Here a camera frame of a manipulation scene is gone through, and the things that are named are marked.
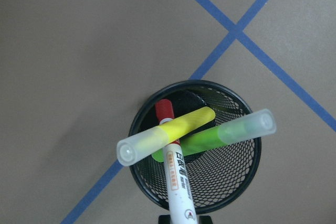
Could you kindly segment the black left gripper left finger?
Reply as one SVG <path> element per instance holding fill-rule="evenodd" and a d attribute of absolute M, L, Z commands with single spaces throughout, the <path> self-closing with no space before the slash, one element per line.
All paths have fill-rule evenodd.
<path fill-rule="evenodd" d="M 171 224 L 170 215 L 160 215 L 158 217 L 158 224 Z"/>

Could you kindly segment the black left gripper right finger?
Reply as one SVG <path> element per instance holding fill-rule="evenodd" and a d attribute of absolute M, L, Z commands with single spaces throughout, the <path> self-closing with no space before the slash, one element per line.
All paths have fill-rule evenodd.
<path fill-rule="evenodd" d="M 199 224 L 212 224 L 211 216 L 199 216 Z"/>

